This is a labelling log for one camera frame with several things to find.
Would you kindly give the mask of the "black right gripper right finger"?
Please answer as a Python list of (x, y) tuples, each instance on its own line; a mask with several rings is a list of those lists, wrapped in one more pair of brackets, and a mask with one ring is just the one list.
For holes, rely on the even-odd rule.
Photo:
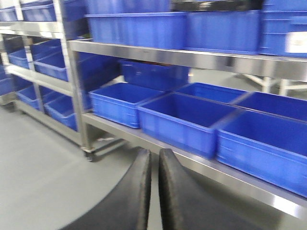
[(202, 188), (171, 149), (159, 152), (159, 198), (165, 230), (258, 230)]

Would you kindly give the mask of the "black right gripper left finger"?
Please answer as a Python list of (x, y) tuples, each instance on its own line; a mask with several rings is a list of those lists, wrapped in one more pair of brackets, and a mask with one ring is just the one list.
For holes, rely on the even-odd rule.
[(151, 198), (151, 152), (141, 149), (107, 196), (63, 230), (146, 230)]

